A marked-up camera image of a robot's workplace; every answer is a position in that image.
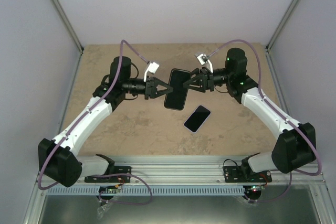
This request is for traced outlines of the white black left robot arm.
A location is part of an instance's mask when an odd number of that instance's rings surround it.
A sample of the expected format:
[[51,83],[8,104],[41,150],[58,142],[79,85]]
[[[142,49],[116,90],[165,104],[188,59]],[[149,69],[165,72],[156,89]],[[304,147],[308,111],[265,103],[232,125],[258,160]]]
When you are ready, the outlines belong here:
[[89,103],[80,114],[52,140],[42,139],[38,145],[38,186],[44,190],[41,181],[44,175],[56,184],[65,187],[74,185],[83,177],[98,177],[104,182],[114,178],[115,162],[102,154],[79,158],[78,154],[97,126],[126,100],[126,95],[142,95],[155,99],[171,93],[173,88],[153,76],[159,68],[155,61],[149,61],[142,79],[131,77],[135,65],[128,57],[116,57],[109,74],[102,78]]

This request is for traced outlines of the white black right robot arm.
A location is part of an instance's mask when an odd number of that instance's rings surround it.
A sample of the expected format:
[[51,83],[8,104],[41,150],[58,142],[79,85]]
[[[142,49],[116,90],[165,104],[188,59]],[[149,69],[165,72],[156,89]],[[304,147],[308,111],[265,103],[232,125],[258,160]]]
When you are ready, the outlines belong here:
[[239,48],[229,49],[225,67],[214,69],[209,56],[197,54],[202,68],[192,72],[193,77],[183,83],[185,88],[198,92],[214,91],[225,85],[228,94],[251,110],[276,139],[274,149],[244,158],[241,176],[248,182],[260,172],[278,170],[287,174],[317,159],[316,132],[310,123],[293,119],[267,98],[260,85],[247,74],[247,57]]

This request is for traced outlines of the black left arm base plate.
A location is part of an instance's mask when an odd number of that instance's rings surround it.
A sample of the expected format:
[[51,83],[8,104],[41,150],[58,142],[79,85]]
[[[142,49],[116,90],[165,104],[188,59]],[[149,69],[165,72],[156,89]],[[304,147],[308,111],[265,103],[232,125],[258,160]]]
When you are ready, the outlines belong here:
[[97,177],[88,176],[84,178],[85,183],[115,183],[115,184],[127,184],[130,182],[132,167],[131,166],[115,166],[114,170],[106,172],[104,175],[113,176],[110,177]]

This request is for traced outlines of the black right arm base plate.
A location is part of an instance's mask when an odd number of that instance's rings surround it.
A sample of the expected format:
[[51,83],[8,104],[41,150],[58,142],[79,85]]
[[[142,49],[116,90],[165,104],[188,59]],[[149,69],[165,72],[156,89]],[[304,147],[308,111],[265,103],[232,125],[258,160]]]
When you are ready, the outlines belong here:
[[238,166],[224,166],[224,178],[226,183],[270,183],[272,177],[270,171],[252,173],[245,176]]

